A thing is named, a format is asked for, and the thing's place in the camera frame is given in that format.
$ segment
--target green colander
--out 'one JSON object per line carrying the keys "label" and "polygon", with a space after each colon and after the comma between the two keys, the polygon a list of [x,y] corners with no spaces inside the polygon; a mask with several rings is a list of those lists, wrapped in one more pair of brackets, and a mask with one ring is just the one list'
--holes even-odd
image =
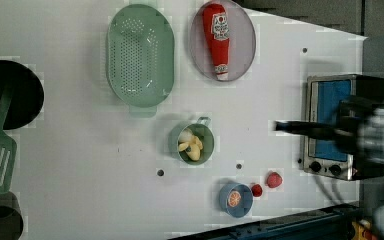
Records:
{"label": "green colander", "polygon": [[107,77],[130,113],[154,116],[174,84],[174,35],[156,9],[133,4],[111,21],[107,44]]}

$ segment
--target red tomato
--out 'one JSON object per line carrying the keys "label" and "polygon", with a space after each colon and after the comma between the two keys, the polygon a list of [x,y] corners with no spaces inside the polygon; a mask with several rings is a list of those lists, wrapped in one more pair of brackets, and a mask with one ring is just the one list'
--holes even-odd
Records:
{"label": "red tomato", "polygon": [[269,188],[279,187],[282,182],[282,177],[276,172],[271,173],[267,178],[267,186],[269,186]]}
{"label": "red tomato", "polygon": [[260,186],[260,184],[255,184],[252,186],[251,191],[254,197],[260,197],[263,194],[263,188]]}

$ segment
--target white table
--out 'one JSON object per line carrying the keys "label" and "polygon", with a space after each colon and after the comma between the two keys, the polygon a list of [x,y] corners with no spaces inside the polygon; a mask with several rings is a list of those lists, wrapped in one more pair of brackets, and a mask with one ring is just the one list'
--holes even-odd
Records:
{"label": "white table", "polygon": [[[244,77],[219,83],[201,75],[187,51],[204,2],[148,3],[173,28],[176,80],[155,117],[135,119],[104,68],[108,22],[129,1],[0,0],[0,56],[31,64],[45,90],[41,117],[9,132],[19,146],[11,189],[26,220],[21,239],[165,239],[334,204],[299,170],[300,138],[271,124],[302,119],[307,76],[360,73],[364,38],[247,11],[256,58]],[[199,116],[212,118],[217,145],[211,160],[191,168],[169,156],[167,134]],[[284,183],[264,188],[246,217],[220,211],[223,183],[263,183],[269,170]],[[337,184],[345,202],[358,200],[358,182],[322,181],[329,192]]]}

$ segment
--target red object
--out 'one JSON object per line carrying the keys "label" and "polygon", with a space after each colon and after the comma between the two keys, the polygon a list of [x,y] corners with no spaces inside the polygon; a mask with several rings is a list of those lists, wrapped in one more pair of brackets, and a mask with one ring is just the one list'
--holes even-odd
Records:
{"label": "red object", "polygon": [[282,177],[276,172],[271,173],[267,178],[267,186],[269,186],[269,188],[279,187],[282,182]]}
{"label": "red object", "polygon": [[260,186],[260,184],[255,184],[252,186],[251,191],[254,197],[261,197],[261,195],[263,195],[263,188]]}
{"label": "red object", "polygon": [[229,26],[224,7],[210,4],[204,9],[203,23],[205,38],[213,59],[219,80],[227,80],[229,62]]}

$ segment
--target food in bowl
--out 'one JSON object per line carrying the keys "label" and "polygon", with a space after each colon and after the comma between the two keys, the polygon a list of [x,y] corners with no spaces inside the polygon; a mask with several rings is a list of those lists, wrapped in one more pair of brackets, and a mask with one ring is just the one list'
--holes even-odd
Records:
{"label": "food in bowl", "polygon": [[238,191],[232,191],[229,194],[229,198],[227,199],[227,204],[230,207],[236,207],[241,202],[241,194]]}
{"label": "food in bowl", "polygon": [[188,157],[193,161],[199,161],[203,149],[201,140],[193,135],[190,129],[185,129],[179,136],[179,152],[186,151]]}

